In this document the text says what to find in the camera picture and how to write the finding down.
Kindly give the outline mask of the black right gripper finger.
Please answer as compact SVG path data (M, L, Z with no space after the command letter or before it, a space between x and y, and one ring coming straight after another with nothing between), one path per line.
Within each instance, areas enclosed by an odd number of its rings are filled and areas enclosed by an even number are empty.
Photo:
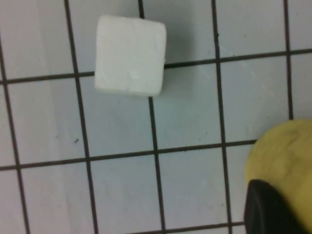
M248 183L244 209L247 234L306 234L285 198L269 183L253 179Z

